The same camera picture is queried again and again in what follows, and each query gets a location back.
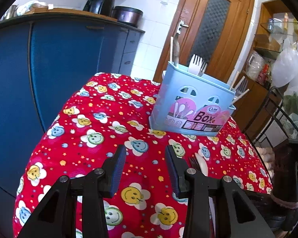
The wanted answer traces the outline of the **red sauce bottle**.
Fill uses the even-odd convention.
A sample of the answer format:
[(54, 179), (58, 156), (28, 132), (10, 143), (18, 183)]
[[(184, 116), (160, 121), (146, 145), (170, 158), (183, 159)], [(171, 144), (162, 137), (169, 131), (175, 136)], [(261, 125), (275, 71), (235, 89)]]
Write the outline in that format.
[(262, 70), (257, 76), (257, 82), (267, 89), (271, 86), (271, 66), (269, 63), (264, 64), (262, 67)]

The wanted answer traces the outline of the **black air fryer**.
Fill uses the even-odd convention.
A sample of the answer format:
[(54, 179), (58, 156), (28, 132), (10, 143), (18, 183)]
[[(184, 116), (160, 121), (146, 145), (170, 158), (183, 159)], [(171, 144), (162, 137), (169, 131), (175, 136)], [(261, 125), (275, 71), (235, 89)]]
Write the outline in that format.
[(115, 0), (86, 0), (83, 11), (111, 16)]

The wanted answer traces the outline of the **white plastic bag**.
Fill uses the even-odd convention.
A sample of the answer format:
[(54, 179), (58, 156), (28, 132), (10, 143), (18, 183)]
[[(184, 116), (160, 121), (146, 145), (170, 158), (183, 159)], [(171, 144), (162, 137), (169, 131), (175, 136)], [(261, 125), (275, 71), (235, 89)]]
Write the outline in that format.
[(298, 86), (298, 42), (283, 49), (272, 67), (272, 84), (283, 87), (287, 84), (292, 88)]

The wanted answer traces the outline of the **dark rice cooker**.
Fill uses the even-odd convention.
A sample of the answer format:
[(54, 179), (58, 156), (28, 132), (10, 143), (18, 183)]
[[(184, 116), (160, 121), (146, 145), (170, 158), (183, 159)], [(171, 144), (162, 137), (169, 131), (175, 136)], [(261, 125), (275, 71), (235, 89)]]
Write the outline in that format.
[(111, 17), (118, 22), (138, 27), (142, 19), (143, 12), (136, 8), (115, 6), (112, 10)]

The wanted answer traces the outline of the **cardboard box on shelf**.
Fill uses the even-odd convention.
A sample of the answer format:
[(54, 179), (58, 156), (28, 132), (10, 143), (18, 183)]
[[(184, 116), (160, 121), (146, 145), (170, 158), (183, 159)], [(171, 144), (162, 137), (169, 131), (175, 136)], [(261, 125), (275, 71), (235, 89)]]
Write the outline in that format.
[(266, 49), (274, 52), (279, 52), (281, 45), (279, 42), (264, 34), (255, 35), (255, 47), (260, 49)]

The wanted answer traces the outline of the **white cloth on counter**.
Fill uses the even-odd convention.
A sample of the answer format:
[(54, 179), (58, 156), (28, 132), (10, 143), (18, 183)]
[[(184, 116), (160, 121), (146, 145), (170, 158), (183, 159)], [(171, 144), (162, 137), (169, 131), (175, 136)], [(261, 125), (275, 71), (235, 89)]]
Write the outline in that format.
[(23, 5), (20, 5), (16, 9), (16, 15), (22, 16), (27, 12), (34, 9), (53, 9), (54, 5), (52, 3), (40, 2), (37, 0), (29, 1)]

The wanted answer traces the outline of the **wooden shelf cabinet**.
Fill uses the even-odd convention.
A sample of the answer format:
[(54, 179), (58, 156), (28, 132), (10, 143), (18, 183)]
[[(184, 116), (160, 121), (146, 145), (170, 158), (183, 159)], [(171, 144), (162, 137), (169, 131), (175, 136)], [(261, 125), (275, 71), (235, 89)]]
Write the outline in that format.
[(256, 32), (241, 72), (249, 91), (236, 103), (232, 115), (249, 136), (257, 135), (269, 121), (270, 115), (261, 109), (266, 96), (281, 100), (269, 94), (273, 63), (286, 45), (298, 42), (298, 22), (281, 0), (262, 2), (259, 8)]

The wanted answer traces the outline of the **orange bottle on shelf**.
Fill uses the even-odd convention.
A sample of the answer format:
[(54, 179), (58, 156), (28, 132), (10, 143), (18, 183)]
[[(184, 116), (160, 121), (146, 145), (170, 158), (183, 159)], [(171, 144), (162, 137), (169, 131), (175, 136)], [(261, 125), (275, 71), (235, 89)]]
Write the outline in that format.
[(283, 28), (285, 30), (288, 30), (288, 21), (289, 21), (288, 13), (285, 12), (285, 14), (284, 14), (284, 21), (283, 21)]

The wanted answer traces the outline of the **black metal rack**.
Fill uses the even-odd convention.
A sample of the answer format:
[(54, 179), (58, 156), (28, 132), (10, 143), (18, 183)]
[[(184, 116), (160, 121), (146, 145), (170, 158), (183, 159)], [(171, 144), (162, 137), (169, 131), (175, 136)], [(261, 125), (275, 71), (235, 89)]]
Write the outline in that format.
[(281, 88), (271, 87), (242, 132), (253, 145), (275, 147), (286, 139), (298, 140), (298, 127), (283, 109)]

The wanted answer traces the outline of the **red smiley flower tablecloth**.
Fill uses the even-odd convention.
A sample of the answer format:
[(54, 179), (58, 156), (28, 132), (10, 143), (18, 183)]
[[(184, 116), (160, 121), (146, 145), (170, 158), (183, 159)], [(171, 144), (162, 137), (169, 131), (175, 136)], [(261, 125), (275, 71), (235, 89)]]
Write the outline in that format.
[(119, 145), (127, 152), (122, 178), (118, 191), (104, 202), (110, 237), (182, 236), (188, 201), (172, 191), (165, 162), (168, 145), (186, 160), (198, 153), (212, 178), (227, 175), (242, 189), (271, 192), (268, 172), (234, 119), (215, 137), (150, 128), (159, 89), (154, 81), (97, 73), (67, 100), (20, 178), (14, 237), (60, 176), (85, 176)]

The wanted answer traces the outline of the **blue kitchen cabinet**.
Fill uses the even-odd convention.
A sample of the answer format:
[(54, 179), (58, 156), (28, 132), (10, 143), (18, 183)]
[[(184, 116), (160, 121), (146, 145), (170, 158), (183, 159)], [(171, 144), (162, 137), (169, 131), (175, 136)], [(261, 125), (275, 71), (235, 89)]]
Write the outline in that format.
[(27, 158), (92, 74), (131, 72), (141, 31), (82, 16), (0, 23), (0, 195), (14, 198)]

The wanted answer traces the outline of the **metal fork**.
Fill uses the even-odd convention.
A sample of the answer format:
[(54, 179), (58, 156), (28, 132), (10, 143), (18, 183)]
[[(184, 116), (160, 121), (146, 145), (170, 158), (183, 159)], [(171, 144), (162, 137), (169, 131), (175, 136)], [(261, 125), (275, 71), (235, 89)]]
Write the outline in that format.
[(198, 76), (202, 76), (204, 74), (204, 72), (206, 71), (206, 68), (208, 66), (208, 63), (206, 63), (205, 61), (202, 61), (202, 66), (200, 69), (200, 72), (198, 74)]
[(245, 76), (243, 76), (238, 82), (237, 86), (235, 87), (235, 96), (238, 97), (242, 93), (244, 93), (245, 90), (247, 89), (247, 85), (248, 85), (248, 79)]

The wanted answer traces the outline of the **light blue utensil box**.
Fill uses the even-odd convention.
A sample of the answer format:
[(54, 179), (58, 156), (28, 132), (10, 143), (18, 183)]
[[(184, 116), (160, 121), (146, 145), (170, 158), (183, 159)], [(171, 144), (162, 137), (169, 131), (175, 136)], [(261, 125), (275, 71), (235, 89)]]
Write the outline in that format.
[(149, 116), (153, 130), (217, 136), (236, 110), (235, 91), (207, 74), (197, 76), (169, 62)]

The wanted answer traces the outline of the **small glass jar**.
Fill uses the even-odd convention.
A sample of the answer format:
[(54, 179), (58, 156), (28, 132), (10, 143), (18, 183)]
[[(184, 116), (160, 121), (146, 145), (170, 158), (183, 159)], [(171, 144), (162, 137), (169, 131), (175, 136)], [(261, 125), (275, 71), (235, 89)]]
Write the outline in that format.
[(270, 33), (273, 33), (274, 32), (274, 29), (275, 29), (275, 20), (273, 18), (269, 18), (268, 19), (266, 29)]

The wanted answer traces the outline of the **clear plastic jar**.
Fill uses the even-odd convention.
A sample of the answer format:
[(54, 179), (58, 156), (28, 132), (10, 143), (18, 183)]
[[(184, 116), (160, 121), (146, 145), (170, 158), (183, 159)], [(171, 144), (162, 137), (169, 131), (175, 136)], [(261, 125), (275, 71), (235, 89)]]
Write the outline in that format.
[(252, 51), (247, 60), (246, 75), (255, 81), (262, 70), (264, 62), (265, 60), (261, 55), (259, 55), (256, 51)]

